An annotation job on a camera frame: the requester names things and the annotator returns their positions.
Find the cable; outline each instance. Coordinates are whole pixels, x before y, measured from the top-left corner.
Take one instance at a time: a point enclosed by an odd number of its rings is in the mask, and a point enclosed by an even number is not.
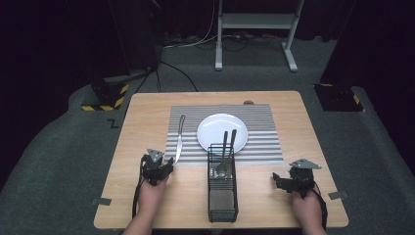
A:
[[[214,48],[216,48],[216,45],[213,45],[213,47],[209,47],[209,48],[203,48],[201,46],[195,46],[195,47],[197,47],[197,48],[199,48],[201,50],[204,50],[204,51],[209,51],[209,50],[213,50]]]
[[[134,94],[138,92],[138,90],[141,88],[141,86],[143,86],[144,82],[146,82],[147,78],[150,76],[152,72],[149,72],[146,77],[144,78],[144,80],[141,82],[141,84],[138,86],[138,88],[135,90]]]
[[[195,90],[196,90],[197,92],[199,92],[198,88],[196,88],[195,83],[193,83],[192,78],[190,78],[190,76],[188,76],[188,75],[186,74],[186,72],[184,72],[184,71],[182,71],[182,70],[178,69],[177,67],[174,67],[174,66],[172,66],[172,65],[169,65],[169,64],[168,64],[168,63],[166,63],[166,62],[160,61],[160,63],[162,63],[162,64],[164,64],[164,65],[166,65],[166,66],[169,66],[169,67],[171,67],[171,68],[173,68],[173,69],[175,69],[175,70],[180,71],[181,73],[183,73],[183,74],[187,77],[187,79],[189,79],[189,81],[192,83],[192,85],[193,85],[193,87],[195,88]]]
[[[132,81],[134,79],[139,79],[139,78],[145,77],[149,73],[152,73],[152,71],[151,70],[148,70],[148,71],[146,71],[144,73],[137,74],[137,75],[133,75],[133,76],[130,76],[130,77],[126,78],[126,79],[122,79],[122,80],[118,80],[118,81],[106,81],[106,82],[109,85],[118,85],[118,84],[121,84],[121,83],[124,83],[124,82]]]
[[[327,217],[329,215],[327,212],[327,205],[326,205],[326,202],[324,202],[323,197],[321,197],[320,188],[318,187],[317,183],[314,182],[314,184],[317,187],[318,193],[313,188],[310,190],[317,196],[317,199],[318,199],[318,202],[321,208],[321,225],[323,226],[324,230],[326,230]]]
[[[161,82],[160,82],[160,77],[159,77],[159,71],[156,70],[156,76],[157,76],[157,89],[159,92],[161,92]]]
[[[259,41],[255,41],[255,40],[253,40],[253,39],[248,39],[248,41],[249,41],[249,43],[250,43],[250,44],[254,44],[254,45],[271,45],[271,44],[279,43],[279,42],[281,42],[282,40],[284,40],[284,38],[282,38],[282,37],[277,37],[277,36],[272,36],[272,37],[270,37],[270,38],[271,38],[270,40],[267,40],[267,41],[261,41],[261,42],[259,42]]]
[[[223,50],[228,51],[228,52],[239,52],[239,51],[242,51],[242,50],[244,50],[248,46],[248,39],[245,36],[243,36],[243,40],[245,40],[245,44],[241,48],[239,48],[237,50],[230,50],[230,49],[224,47],[223,45],[222,45],[222,48],[223,48]]]
[[[165,46],[165,47],[163,47],[162,49],[173,48],[173,47],[190,47],[190,46],[196,46],[196,45],[199,45],[199,44],[204,43],[204,42],[205,42],[205,39],[206,39],[206,38],[208,37],[208,35],[210,34],[211,27],[213,26],[214,12],[215,12],[215,10],[214,10],[214,3],[215,3],[215,0],[213,0],[213,7],[212,7],[212,11],[211,11],[210,26],[209,26],[209,28],[208,28],[207,34],[205,35],[205,37],[204,37],[202,40],[200,40],[200,41],[198,41],[198,42],[195,42],[195,43],[191,43],[191,44],[185,44],[185,45]]]
[[[167,46],[169,47],[175,47],[177,45],[182,45],[183,43],[192,44],[192,43],[197,42],[198,40],[192,40],[189,38],[181,38],[178,35],[168,35],[167,38],[164,39],[164,43],[166,43]]]
[[[134,197],[133,197],[133,200],[132,200],[132,217],[135,217],[135,215],[137,214],[138,198],[140,197],[141,185],[144,182],[144,179],[143,179],[143,163],[144,163],[144,160],[145,160],[144,157],[141,158],[141,162],[140,162],[140,176],[138,177],[137,187],[135,187]]]

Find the white plate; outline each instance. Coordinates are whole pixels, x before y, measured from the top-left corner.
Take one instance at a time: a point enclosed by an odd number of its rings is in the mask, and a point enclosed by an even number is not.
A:
[[[248,141],[248,130],[244,122],[239,118],[226,114],[217,114],[206,117],[198,127],[198,140],[201,146],[207,150],[210,144],[222,144],[223,134],[228,131],[228,141],[231,143],[232,130],[236,129],[234,153],[237,153]]]

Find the utensil handle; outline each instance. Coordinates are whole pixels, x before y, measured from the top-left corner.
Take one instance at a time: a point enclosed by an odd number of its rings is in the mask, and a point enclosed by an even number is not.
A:
[[[235,143],[235,138],[236,138],[236,129],[232,130],[232,137],[231,137],[231,149],[233,148],[233,145]]]
[[[225,131],[223,134],[223,152],[222,152],[222,158],[225,157],[225,150],[226,150],[226,143],[228,142],[228,131]]]
[[[182,130],[183,130],[183,122],[184,122],[184,119],[186,118],[186,116],[185,115],[182,115],[181,117],[180,117],[180,122],[179,122],[179,135],[181,135],[181,133],[182,133]]]

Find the gray carpet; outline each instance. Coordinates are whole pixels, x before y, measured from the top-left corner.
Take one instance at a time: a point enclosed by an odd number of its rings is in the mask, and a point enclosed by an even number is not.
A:
[[[224,43],[230,50],[242,46]],[[297,90],[338,189],[349,194],[344,200],[349,225],[330,228],[329,234],[413,234],[414,176],[364,90],[353,88],[365,108],[363,113],[324,112],[314,93],[312,84],[319,82],[334,46],[333,41],[295,40],[298,72],[289,72],[279,44],[250,44],[239,52],[225,51],[223,71],[214,70],[214,50],[166,49],[161,59],[185,71],[200,91]],[[159,76],[162,92],[193,91],[189,80],[177,70],[160,65]],[[32,140],[2,190],[0,234],[119,234],[120,230],[94,227],[97,206],[91,202],[101,196],[127,104],[142,81],[130,82],[126,100],[112,112],[80,109],[88,87],[72,94],[69,110]],[[151,74],[138,92],[158,92],[156,75]],[[272,229],[225,231],[282,232],[287,233]],[[206,232],[157,230],[155,234]]]

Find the dark background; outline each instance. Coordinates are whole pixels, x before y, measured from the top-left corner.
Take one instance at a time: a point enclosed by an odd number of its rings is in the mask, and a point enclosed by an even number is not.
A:
[[[294,1],[262,1],[254,6],[248,0],[236,5],[235,0],[225,1],[224,11],[284,13],[296,7]],[[128,73],[123,51],[129,48],[116,34],[110,3],[82,2],[78,15],[64,0],[0,3],[1,188],[31,139],[68,109],[70,94],[90,83],[88,72],[99,77]],[[207,32],[211,0],[159,3],[165,31],[182,36]],[[322,81],[362,86],[413,172],[414,10],[410,0],[308,0],[296,34],[304,40],[339,40]],[[79,16],[88,16],[88,21],[73,20]],[[86,51],[79,49],[73,24],[91,32],[80,33]],[[82,64],[85,54],[90,68]]]

